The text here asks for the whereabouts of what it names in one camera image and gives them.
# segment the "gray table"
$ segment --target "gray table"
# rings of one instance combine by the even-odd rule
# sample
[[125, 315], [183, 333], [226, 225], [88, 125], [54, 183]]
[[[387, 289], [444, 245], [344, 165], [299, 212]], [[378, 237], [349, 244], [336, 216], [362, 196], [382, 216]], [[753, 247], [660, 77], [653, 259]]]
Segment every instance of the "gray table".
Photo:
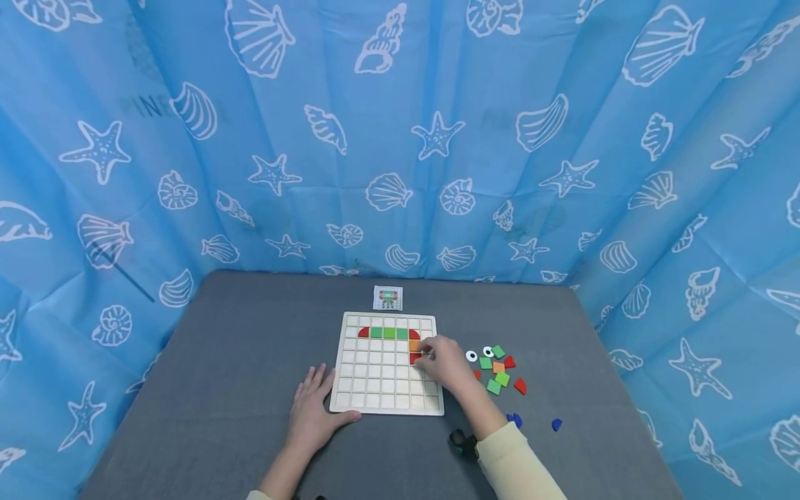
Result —
[[[682, 498], [572, 290], [223, 271], [202, 284], [80, 499], [244, 498], [282, 444], [298, 381], [335, 363], [342, 313], [370, 311], [374, 285], [402, 286], [403, 312], [432, 314], [465, 349], [514, 356], [528, 395], [509, 387], [496, 401], [522, 416], [570, 500]], [[301, 499], [494, 498], [447, 444], [469, 429], [447, 392], [445, 409], [364, 415], [318, 454]]]

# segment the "blue curtain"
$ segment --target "blue curtain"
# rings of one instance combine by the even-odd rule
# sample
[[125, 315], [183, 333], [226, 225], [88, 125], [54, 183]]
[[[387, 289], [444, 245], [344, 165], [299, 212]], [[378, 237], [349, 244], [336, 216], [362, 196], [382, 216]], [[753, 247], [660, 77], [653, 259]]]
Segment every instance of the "blue curtain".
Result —
[[228, 268], [570, 286], [687, 498], [788, 498], [798, 25], [790, 0], [6, 2], [0, 497], [76, 495]]

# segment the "child's hand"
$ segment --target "child's hand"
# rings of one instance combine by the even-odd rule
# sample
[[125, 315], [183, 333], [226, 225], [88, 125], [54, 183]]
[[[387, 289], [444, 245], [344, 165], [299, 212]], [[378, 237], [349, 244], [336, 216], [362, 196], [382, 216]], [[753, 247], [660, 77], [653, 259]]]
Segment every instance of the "child's hand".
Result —
[[294, 392], [294, 404], [289, 414], [289, 433], [286, 448], [308, 454], [317, 453], [341, 426], [361, 418], [357, 411], [331, 414], [325, 411], [322, 400], [334, 386], [334, 371], [323, 381], [325, 363], [318, 369], [313, 366], [306, 373], [306, 380]]
[[456, 398], [475, 386], [472, 369], [455, 340], [437, 335], [420, 342], [419, 348], [423, 351], [434, 350], [434, 356], [433, 359], [422, 356], [414, 365], [423, 368]]

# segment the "starfish print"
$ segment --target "starfish print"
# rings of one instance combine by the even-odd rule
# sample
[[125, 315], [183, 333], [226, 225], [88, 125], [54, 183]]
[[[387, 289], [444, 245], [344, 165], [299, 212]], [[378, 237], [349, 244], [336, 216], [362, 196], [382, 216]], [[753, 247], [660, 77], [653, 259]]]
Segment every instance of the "starfish print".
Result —
[[72, 427], [70, 435], [68, 435], [58, 451], [64, 451], [69, 448], [80, 438], [84, 438], [89, 444], [94, 442], [94, 432], [92, 431], [92, 422], [106, 410], [104, 402], [96, 405], [92, 404], [92, 393], [94, 392], [94, 380], [89, 382], [89, 385], [83, 391], [83, 398], [81, 404], [69, 401], [67, 407], [70, 409], [72, 416], [75, 417], [75, 425]]
[[732, 134], [720, 135], [719, 139], [730, 148], [730, 153], [723, 159], [712, 163], [711, 169], [721, 170], [725, 168], [739, 168], [739, 163], [751, 158], [755, 154], [755, 148], [766, 138], [767, 135], [770, 134], [770, 130], [772, 130], [772, 127], [765, 128], [751, 142], [745, 142], [744, 140]]
[[539, 183], [540, 186], [549, 186], [554, 184], [558, 186], [558, 197], [564, 198], [567, 193], [574, 187], [579, 187], [584, 190], [590, 190], [594, 187], [594, 182], [586, 180], [586, 174], [595, 168], [600, 160], [588, 162], [579, 167], [572, 166], [572, 163], [564, 160], [561, 162], [561, 171], [551, 178], [545, 179]]
[[22, 361], [22, 353], [14, 348], [11, 343], [11, 332], [14, 331], [14, 320], [17, 311], [12, 310], [5, 318], [0, 319], [0, 361]]
[[259, 182], [265, 182], [266, 184], [269, 184], [272, 188], [272, 191], [274, 191], [278, 196], [282, 195], [281, 188], [283, 184], [302, 182], [302, 177], [299, 175], [291, 175], [286, 173], [285, 154], [278, 156], [278, 159], [275, 160], [275, 163], [269, 163], [264, 158], [256, 155], [253, 155], [253, 160], [255, 160], [255, 164], [258, 165], [258, 172], [249, 176], [247, 180], [253, 184], [257, 184]]
[[704, 386], [710, 386], [726, 399], [734, 398], [727, 387], [711, 374], [712, 371], [722, 365], [722, 360], [719, 358], [698, 358], [692, 352], [685, 338], [681, 338], [681, 357], [671, 359], [670, 365], [689, 377], [692, 395], [696, 398], [700, 397], [700, 392]]
[[305, 248], [311, 248], [311, 245], [302, 242], [292, 242], [292, 238], [289, 238], [288, 234], [283, 235], [283, 239], [279, 242], [273, 241], [271, 239], [266, 240], [267, 243], [277, 248], [281, 253], [279, 257], [288, 257], [289, 255], [297, 255], [298, 257], [306, 258], [305, 254], [302, 252]]
[[464, 128], [464, 125], [466, 123], [456, 122], [455, 125], [447, 128], [442, 120], [442, 114], [437, 111], [434, 113], [434, 122], [430, 125], [430, 131], [423, 129], [420, 125], [412, 126], [411, 133], [418, 135], [425, 141], [425, 145], [417, 158], [424, 160], [433, 153], [449, 156], [450, 140], [456, 135], [456, 132]]
[[531, 264], [536, 262], [536, 254], [550, 251], [546, 246], [536, 246], [537, 242], [536, 238], [532, 238], [528, 243], [509, 243], [508, 246], [514, 249], [514, 256], [511, 260], [524, 258]]
[[89, 141], [89, 145], [79, 150], [62, 153], [58, 156], [58, 159], [64, 163], [93, 163], [98, 172], [98, 183], [101, 186], [105, 186], [111, 177], [111, 168], [116, 162], [130, 163], [128, 153], [119, 147], [122, 122], [112, 122], [102, 134], [88, 123], [80, 120], [78, 121], [78, 128], [81, 129], [83, 137]]

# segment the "green square tile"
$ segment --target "green square tile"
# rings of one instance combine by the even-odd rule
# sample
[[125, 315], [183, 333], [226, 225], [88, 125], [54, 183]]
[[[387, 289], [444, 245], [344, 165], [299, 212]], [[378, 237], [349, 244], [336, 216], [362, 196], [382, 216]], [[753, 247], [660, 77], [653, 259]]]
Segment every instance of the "green square tile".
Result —
[[501, 386], [508, 387], [508, 381], [511, 380], [511, 377], [506, 372], [501, 371], [494, 376], [494, 380]]
[[486, 384], [486, 390], [488, 390], [489, 392], [491, 392], [495, 396], [499, 396], [500, 395], [500, 389], [501, 389], [500, 384], [498, 384], [497, 381], [494, 380], [493, 378], [491, 380], [489, 380], [488, 384]]

